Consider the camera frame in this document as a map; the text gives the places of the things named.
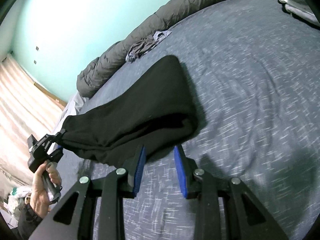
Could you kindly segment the person left hand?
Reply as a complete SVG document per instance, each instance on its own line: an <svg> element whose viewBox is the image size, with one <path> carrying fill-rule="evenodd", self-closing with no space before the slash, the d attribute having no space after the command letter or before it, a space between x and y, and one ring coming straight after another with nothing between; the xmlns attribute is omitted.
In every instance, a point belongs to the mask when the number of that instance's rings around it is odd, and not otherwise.
<svg viewBox="0 0 320 240"><path fill-rule="evenodd" d="M44 218L48 214L50 201L48 198L48 194L44 188L42 175L44 171L48 172L50 181L57 185L61 186L62 179L57 170L57 163L43 163L39 166L39 168L34 173L33 184L32 184L32 192L30 197L30 206L33 211L40 217Z"/></svg>

